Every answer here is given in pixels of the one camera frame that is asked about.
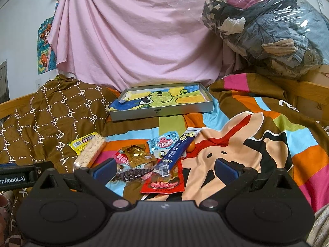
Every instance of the cartoon eye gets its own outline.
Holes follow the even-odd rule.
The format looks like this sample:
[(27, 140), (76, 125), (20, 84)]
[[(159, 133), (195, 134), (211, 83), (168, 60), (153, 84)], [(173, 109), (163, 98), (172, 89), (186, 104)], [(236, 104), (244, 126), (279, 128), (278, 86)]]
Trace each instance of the cartoon eye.
[(147, 104), (150, 104), (152, 102), (153, 102), (153, 100), (147, 99), (147, 100), (140, 101), (140, 104), (141, 105), (147, 105)]

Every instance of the white wall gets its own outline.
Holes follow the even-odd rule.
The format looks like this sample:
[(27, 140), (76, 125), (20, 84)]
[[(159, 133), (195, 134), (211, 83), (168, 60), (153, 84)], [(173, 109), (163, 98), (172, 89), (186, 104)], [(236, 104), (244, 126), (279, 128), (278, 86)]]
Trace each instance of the white wall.
[(7, 61), (10, 99), (33, 93), (57, 72), (38, 75), (37, 35), (54, 15), (56, 0), (0, 0), (0, 64)]

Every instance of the wooden bed frame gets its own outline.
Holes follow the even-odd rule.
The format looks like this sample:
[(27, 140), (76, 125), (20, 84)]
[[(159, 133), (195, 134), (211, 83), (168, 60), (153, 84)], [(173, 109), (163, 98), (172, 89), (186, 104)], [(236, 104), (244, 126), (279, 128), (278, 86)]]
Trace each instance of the wooden bed frame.
[[(298, 96), (322, 104), (322, 118), (329, 121), (329, 87), (311, 82), (288, 80), (281, 77), (270, 76), (269, 78), (287, 92), (288, 102), (294, 107), (297, 105)], [(34, 94), (22, 96), (0, 104), (0, 119), (12, 114), (16, 108), (28, 104)]]

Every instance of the bag of clothes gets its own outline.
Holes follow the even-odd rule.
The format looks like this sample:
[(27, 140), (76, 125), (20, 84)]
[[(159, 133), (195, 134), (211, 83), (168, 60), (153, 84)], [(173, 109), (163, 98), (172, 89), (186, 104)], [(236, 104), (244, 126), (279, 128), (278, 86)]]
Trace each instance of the bag of clothes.
[(249, 63), (276, 75), (296, 78), (329, 64), (329, 21), (305, 0), (206, 0), (201, 20)]

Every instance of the patterned bedsheet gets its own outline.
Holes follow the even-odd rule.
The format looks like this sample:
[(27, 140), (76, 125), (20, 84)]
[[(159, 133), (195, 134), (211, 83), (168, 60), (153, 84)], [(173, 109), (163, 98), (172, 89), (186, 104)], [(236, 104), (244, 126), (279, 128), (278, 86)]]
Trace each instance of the patterned bedsheet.
[[(138, 199), (186, 200), (197, 204), (224, 184), (214, 174), (214, 161), (225, 158), (261, 172), (286, 168), (317, 211), (329, 203), (329, 123), (316, 122), (286, 102), (285, 92), (258, 74), (229, 75), (210, 85), (214, 110), (139, 120), (107, 120), (105, 105), (118, 93), (59, 75), (46, 83), (29, 105), (18, 109), (0, 130), (0, 162), (19, 165), (52, 161), (62, 173), (71, 172), (76, 158), (67, 146), (96, 131), (111, 139), (94, 165), (121, 147), (146, 143), (168, 131), (205, 127), (196, 148), (182, 160), (185, 191), (171, 195), (141, 194), (141, 184), (120, 183), (115, 192), (132, 203)], [(9, 223), (10, 242), (21, 244), (15, 214), (28, 190), (14, 191)]]

